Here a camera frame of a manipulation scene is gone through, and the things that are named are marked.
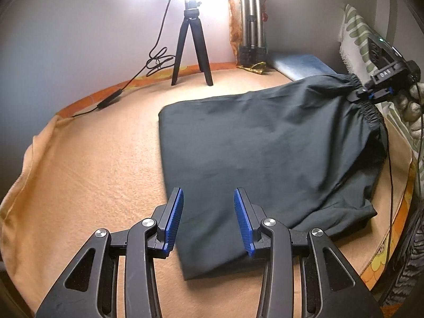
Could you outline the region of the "right hand grey glove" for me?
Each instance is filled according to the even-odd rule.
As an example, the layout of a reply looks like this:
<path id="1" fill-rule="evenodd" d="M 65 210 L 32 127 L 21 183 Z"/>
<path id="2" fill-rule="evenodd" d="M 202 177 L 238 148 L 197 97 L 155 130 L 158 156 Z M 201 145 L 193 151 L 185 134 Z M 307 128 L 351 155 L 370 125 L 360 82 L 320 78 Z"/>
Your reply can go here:
<path id="1" fill-rule="evenodd" d="M 423 83 L 412 85 L 408 95 L 399 93 L 395 97 L 395 106 L 411 137 L 418 140 L 423 135 Z"/>

